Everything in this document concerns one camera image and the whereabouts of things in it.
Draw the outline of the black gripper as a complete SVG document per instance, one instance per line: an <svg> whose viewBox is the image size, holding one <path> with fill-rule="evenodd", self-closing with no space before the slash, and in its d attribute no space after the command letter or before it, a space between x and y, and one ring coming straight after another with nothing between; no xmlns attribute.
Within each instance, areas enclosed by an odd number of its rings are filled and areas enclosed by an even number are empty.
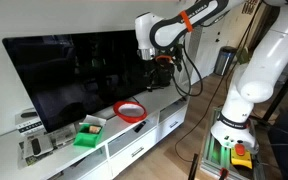
<svg viewBox="0 0 288 180"><path fill-rule="evenodd" d="M172 57L169 55L155 57L153 64L154 69L150 72L150 83L147 86L149 91L169 86L175 71Z"/></svg>

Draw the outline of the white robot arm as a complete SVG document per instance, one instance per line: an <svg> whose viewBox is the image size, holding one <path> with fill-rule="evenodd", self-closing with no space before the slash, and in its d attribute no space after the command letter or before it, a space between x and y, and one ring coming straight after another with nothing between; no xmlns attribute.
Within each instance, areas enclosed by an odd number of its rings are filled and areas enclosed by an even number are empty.
<svg viewBox="0 0 288 180"><path fill-rule="evenodd" d="M135 19L140 57L151 60L158 50L168 50L201 23L223 14L246 0L200 0L179 15L165 19L147 12ZM255 48L251 60L240 65L232 76L228 94L212 136L224 147L241 144L255 154L258 144L250 131L248 117L256 103L268 100L288 64L288 0L264 0L278 6L278 18Z"/></svg>

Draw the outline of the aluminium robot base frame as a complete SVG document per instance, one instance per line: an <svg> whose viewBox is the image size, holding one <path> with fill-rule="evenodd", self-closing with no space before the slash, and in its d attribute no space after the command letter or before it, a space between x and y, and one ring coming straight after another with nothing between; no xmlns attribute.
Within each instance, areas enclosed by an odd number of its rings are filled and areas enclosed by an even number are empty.
<svg viewBox="0 0 288 180"><path fill-rule="evenodd" d="M224 180L265 180L264 167L260 164L259 144L245 149L243 156L239 156L235 148L221 146L211 134L210 128L206 133L202 158L198 169L210 179L221 176L222 169L228 171Z"/></svg>

